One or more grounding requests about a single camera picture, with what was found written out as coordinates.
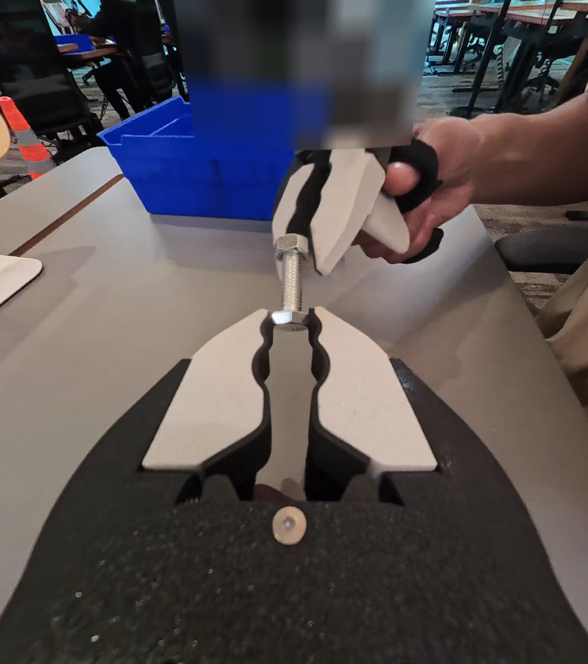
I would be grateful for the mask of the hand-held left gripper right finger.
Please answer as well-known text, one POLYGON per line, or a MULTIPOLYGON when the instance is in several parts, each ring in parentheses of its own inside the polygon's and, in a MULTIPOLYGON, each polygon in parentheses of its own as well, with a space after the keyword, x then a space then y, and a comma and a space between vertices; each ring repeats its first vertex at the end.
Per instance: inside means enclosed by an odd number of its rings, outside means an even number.
POLYGON ((436 471, 438 461, 381 346, 322 307, 309 311, 315 378, 305 494, 338 501, 354 477, 381 487, 390 473, 436 471))

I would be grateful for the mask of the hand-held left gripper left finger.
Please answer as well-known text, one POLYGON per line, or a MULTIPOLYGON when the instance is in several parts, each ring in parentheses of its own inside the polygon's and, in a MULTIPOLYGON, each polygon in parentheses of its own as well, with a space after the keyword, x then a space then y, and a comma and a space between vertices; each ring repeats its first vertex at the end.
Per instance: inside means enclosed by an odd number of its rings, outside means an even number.
POLYGON ((205 481, 227 476, 243 500, 272 451, 269 352, 273 322, 258 309, 194 353, 142 469, 183 471, 205 481))

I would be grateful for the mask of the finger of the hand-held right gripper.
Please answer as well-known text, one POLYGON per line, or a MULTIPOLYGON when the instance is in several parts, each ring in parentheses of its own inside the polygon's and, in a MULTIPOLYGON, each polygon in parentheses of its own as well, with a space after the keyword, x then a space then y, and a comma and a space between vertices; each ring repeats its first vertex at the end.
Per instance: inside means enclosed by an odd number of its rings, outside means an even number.
POLYGON ((331 172, 331 151, 295 154, 281 181, 272 216, 273 242, 288 234, 306 238, 312 246, 312 220, 331 172))
POLYGON ((409 249, 403 213, 382 191, 385 176, 365 148, 331 150, 330 175, 310 225, 315 270, 321 276, 333 271, 360 230, 397 254, 409 249))

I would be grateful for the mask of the steel hex nut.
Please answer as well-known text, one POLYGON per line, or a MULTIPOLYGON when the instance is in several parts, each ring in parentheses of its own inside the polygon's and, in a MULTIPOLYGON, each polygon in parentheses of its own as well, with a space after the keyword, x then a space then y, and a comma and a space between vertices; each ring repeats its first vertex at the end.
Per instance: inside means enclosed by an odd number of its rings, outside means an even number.
POLYGON ((309 255, 308 239, 301 234, 286 234, 277 238, 274 245, 276 261, 283 261, 286 255, 299 253, 302 256, 309 255))

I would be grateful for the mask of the steel hex bolt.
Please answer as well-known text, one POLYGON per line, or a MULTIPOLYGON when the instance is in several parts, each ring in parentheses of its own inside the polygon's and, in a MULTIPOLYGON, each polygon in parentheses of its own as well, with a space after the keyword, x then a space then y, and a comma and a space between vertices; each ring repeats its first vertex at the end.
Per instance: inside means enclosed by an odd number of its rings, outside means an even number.
POLYGON ((270 313, 271 321, 285 331, 306 331, 307 312, 302 309, 301 266, 304 256, 298 251, 282 255, 281 308, 270 313))

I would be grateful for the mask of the blue divided storage bin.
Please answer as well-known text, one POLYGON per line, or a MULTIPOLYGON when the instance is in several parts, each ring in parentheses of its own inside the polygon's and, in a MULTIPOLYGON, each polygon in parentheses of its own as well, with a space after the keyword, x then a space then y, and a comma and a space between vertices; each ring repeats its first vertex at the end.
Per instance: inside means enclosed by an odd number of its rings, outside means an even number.
POLYGON ((291 150, 194 135, 177 96, 99 133, 149 213, 271 220, 291 150))

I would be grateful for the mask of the person's right hand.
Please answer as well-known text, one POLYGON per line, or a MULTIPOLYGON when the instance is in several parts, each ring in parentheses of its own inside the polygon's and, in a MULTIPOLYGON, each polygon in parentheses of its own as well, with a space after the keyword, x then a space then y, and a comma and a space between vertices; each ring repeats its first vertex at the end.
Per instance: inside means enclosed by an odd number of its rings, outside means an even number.
POLYGON ((403 216, 409 231, 409 248, 396 253, 366 232, 353 241, 372 259, 398 264, 418 256, 429 245, 432 233, 472 204, 476 190, 474 158, 482 138, 477 125, 459 118, 441 118, 414 125, 413 137, 434 149, 438 158, 440 187, 403 216))

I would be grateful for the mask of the wood-edged table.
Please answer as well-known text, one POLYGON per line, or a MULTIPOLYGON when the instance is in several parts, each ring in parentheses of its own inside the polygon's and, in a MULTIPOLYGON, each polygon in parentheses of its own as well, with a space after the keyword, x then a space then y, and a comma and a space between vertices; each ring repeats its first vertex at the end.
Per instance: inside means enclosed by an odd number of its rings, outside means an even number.
POLYGON ((457 46, 455 74, 460 72, 470 39, 479 38, 480 33, 486 37, 472 84, 454 89, 470 93, 469 101, 449 110, 450 117, 468 120, 485 113, 537 113, 561 91, 561 84, 550 76, 553 63, 575 55, 575 46, 588 37, 588 1, 439 1, 428 56, 440 54, 446 31, 439 65, 450 64, 457 46), (484 87, 495 49, 504 48, 508 38, 517 41, 510 69, 496 87, 484 87))

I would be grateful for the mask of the orange traffic cone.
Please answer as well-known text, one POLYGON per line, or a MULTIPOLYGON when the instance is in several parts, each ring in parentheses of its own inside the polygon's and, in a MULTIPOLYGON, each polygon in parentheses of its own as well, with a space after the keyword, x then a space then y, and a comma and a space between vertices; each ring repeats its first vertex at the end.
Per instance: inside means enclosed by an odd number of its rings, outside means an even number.
POLYGON ((36 180, 53 170, 56 163, 45 145, 36 136, 22 112, 19 111, 15 101, 8 96, 0 96, 0 109, 16 138, 30 178, 36 180))

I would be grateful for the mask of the black office chair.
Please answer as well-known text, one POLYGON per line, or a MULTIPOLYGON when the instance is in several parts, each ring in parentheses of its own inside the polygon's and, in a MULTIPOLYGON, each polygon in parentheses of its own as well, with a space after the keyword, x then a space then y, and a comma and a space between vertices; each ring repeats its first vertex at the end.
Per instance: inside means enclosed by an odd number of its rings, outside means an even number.
POLYGON ((0 91, 34 133, 55 146, 57 163, 103 146, 103 130, 66 66, 39 1, 0 1, 0 91))

